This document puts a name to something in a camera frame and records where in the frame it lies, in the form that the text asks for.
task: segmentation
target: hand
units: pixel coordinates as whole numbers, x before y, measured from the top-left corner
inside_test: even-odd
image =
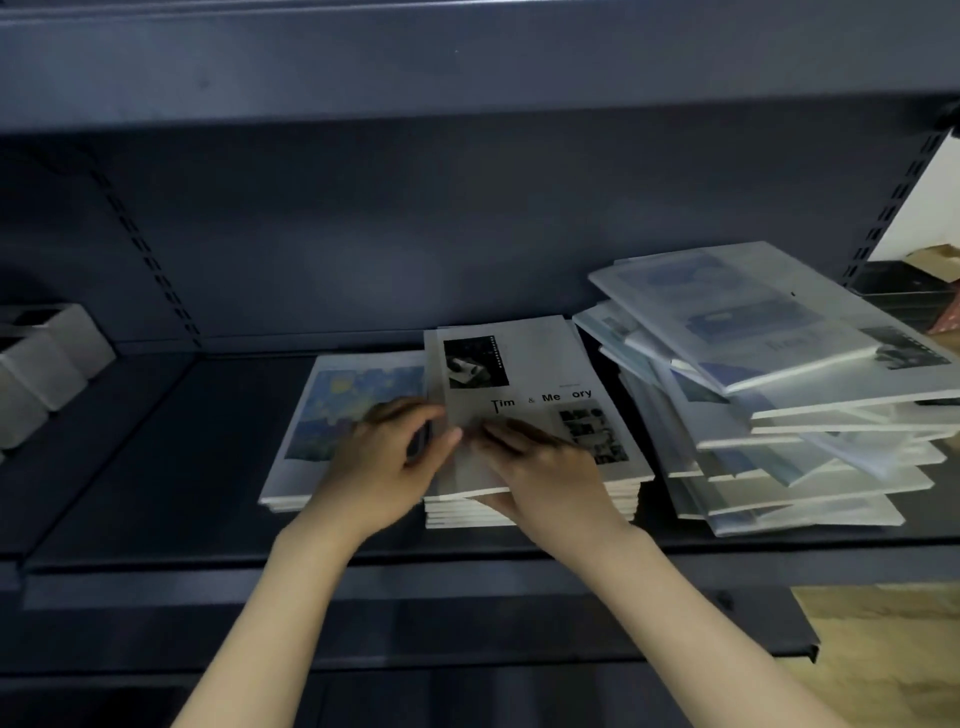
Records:
[[[586,450],[520,420],[483,422],[470,445],[510,486],[510,493],[477,500],[574,571],[633,528],[617,512]]]
[[[433,438],[414,462],[407,462],[414,435],[443,413],[442,406],[417,397],[373,407],[337,446],[316,493],[290,527],[327,529],[356,549],[403,517],[463,436],[460,427],[453,427]]]

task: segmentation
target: white wall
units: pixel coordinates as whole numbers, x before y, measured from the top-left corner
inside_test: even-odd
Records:
[[[948,136],[870,260],[899,260],[930,245],[960,248],[960,139]]]

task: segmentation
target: forearm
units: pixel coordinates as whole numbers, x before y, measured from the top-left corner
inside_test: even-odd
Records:
[[[696,728],[847,723],[709,603],[640,529],[577,569]]]
[[[287,728],[352,548],[291,524],[175,728]]]

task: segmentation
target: right hand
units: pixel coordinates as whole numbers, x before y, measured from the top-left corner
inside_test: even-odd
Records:
[[[520,420],[483,422],[470,446],[510,493],[477,500],[574,571],[634,527],[616,510],[593,457]]]

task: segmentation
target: blue painting print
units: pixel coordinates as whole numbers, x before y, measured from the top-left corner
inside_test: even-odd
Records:
[[[326,462],[350,426],[375,404],[423,394],[423,367],[320,370],[284,458]]]

